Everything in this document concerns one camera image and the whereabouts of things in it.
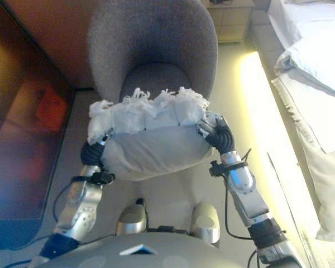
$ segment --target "silver robot arm segment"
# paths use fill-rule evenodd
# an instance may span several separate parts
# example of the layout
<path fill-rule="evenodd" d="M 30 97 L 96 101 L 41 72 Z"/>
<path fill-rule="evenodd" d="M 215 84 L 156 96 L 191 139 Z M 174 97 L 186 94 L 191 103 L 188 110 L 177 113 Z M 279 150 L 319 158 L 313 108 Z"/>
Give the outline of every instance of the silver robot arm segment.
<path fill-rule="evenodd" d="M 72 178 L 66 205 L 58 223 L 40 254 L 32 259 L 28 268 L 37 267 L 76 249 L 79 241 L 93 228 L 97 206 L 102 198 L 102 188 L 114 180 L 113 174 L 102 170 L 100 162 L 112 132 L 111 129 L 94 145 L 89 145 L 87 142 L 84 144 L 81 151 L 83 168 L 80 175 Z"/>
<path fill-rule="evenodd" d="M 224 118 L 216 116 L 216 127 L 200 121 L 198 132 L 220 153 L 222 163 L 211 162 L 211 176 L 224 177 L 226 190 L 231 193 L 234 206 L 248 228 L 259 259 L 271 267 L 301 267 L 294 246 L 284 236 L 258 192 L 248 163 L 242 161 L 235 150 L 232 132 Z"/>

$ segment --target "nightstand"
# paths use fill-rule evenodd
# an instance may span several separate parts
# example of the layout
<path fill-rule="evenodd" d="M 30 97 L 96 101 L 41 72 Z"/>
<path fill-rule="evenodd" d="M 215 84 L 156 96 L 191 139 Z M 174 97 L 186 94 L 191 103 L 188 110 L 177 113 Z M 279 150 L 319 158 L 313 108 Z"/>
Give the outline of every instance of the nightstand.
<path fill-rule="evenodd" d="M 224 1 L 222 4 L 201 1 L 212 17 L 218 42 L 243 41 L 255 6 L 253 0 Z"/>

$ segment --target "tv screen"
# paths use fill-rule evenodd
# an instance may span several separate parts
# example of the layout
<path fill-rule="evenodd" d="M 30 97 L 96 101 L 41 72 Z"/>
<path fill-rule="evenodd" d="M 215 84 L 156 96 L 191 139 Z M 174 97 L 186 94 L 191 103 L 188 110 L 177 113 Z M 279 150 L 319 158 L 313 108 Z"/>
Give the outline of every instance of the tv screen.
<path fill-rule="evenodd" d="M 32 234 L 22 229 L 39 228 L 73 99 L 70 84 L 0 4 L 0 247 L 25 243 Z"/>

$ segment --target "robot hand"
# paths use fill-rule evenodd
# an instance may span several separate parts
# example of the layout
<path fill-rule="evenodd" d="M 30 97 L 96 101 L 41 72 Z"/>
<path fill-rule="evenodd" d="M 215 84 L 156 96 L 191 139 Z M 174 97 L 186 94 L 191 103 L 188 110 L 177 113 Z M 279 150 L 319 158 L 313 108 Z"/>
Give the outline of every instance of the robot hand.
<path fill-rule="evenodd" d="M 216 126 L 201 119 L 197 123 L 197 131 L 221 155 L 235 150 L 235 141 L 224 117 L 216 115 Z"/>

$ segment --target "white bedsheet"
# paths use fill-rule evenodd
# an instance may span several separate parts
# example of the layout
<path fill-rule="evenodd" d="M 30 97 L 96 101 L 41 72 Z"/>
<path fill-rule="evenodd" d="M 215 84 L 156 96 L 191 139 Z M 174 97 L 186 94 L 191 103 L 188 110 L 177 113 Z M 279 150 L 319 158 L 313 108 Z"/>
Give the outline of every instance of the white bedsheet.
<path fill-rule="evenodd" d="M 335 4 L 287 4 L 271 0 L 268 16 L 284 49 L 300 39 L 335 28 Z"/>
<path fill-rule="evenodd" d="M 296 69 L 272 82 L 292 113 L 321 203 L 317 238 L 335 241 L 335 97 L 318 90 L 320 85 Z"/>
<path fill-rule="evenodd" d="M 335 97 L 296 69 L 289 70 L 272 82 L 279 91 L 280 88 L 288 90 L 284 94 L 288 94 L 293 101 L 292 104 L 288 102 L 288 105 L 293 105 L 298 112 L 293 115 L 294 120 L 300 123 L 300 130 L 310 144 L 319 144 L 327 154 L 335 151 Z"/>

